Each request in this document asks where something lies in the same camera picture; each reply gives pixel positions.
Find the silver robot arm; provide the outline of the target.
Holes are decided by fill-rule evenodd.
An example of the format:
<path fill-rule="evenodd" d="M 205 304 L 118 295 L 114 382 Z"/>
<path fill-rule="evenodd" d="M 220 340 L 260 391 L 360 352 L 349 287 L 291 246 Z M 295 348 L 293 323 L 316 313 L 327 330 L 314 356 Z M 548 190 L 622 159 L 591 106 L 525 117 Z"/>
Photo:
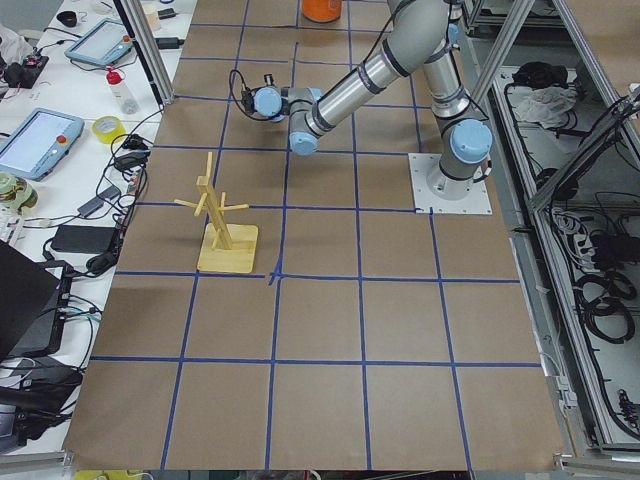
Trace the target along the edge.
<path fill-rule="evenodd" d="M 443 152 L 427 185 L 446 200 L 465 198 L 481 182 L 477 170 L 488 159 L 493 135 L 476 113 L 452 53 L 455 1 L 391 1 L 390 17 L 365 58 L 327 93 L 280 88 L 266 75 L 262 87 L 242 89 L 241 107 L 252 120 L 289 121 L 289 146 L 315 153 L 320 138 L 393 82 L 421 70 L 433 100 Z"/>

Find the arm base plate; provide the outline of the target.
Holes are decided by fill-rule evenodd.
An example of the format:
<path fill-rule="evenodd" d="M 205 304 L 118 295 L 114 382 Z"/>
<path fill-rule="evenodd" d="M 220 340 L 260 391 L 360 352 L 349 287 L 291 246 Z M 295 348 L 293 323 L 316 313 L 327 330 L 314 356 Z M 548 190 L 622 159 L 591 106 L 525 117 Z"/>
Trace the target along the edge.
<path fill-rule="evenodd" d="M 440 154 L 408 154 L 414 210 L 419 214 L 491 215 L 485 181 L 446 177 L 440 158 Z"/>

